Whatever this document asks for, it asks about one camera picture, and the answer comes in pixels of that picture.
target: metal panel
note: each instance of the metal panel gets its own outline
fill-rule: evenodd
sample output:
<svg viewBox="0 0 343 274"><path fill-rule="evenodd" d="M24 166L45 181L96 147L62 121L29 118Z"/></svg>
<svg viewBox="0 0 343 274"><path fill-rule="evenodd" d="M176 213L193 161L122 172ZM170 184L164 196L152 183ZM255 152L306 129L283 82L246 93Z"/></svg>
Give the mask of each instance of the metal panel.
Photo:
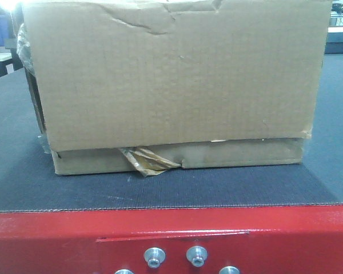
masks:
<svg viewBox="0 0 343 274"><path fill-rule="evenodd" d="M195 245L209 257L195 269ZM158 269L143 252L166 251ZM0 273L343 274L343 205L0 214Z"/></svg>

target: gray conveyor belt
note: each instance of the gray conveyor belt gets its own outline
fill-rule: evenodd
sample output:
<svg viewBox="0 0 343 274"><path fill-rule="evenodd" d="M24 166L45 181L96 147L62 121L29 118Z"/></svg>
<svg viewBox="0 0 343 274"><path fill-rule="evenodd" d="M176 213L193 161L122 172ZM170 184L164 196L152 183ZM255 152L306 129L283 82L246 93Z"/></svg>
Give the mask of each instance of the gray conveyor belt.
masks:
<svg viewBox="0 0 343 274"><path fill-rule="evenodd" d="M0 78L0 212L343 204L343 55L327 55L303 164L58 176L23 70Z"/></svg>

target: table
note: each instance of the table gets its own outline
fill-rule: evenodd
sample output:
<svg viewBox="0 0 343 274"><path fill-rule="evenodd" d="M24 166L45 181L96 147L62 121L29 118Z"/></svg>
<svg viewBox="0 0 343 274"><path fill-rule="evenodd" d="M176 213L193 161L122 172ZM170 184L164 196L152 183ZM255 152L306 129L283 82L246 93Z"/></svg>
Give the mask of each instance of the table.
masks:
<svg viewBox="0 0 343 274"><path fill-rule="evenodd" d="M300 165L57 176L38 134L24 72L0 78L0 273L343 273L343 55L325 56Z"/></svg>
<svg viewBox="0 0 343 274"><path fill-rule="evenodd" d="M0 53L0 77L7 74L6 66L12 62L11 53Z"/></svg>

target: corrugated cardboard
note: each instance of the corrugated cardboard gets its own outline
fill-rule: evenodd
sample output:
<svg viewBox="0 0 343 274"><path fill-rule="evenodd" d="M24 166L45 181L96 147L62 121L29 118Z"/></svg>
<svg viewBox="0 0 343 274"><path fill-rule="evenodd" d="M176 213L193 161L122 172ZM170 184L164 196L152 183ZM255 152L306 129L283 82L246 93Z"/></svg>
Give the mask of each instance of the corrugated cardboard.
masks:
<svg viewBox="0 0 343 274"><path fill-rule="evenodd" d="M263 166L300 163L303 139L230 140L150 146L155 154L182 168ZM57 174L132 171L135 167L118 149L53 152Z"/></svg>
<svg viewBox="0 0 343 274"><path fill-rule="evenodd" d="M51 149L310 137L330 7L329 0L25 4Z"/></svg>

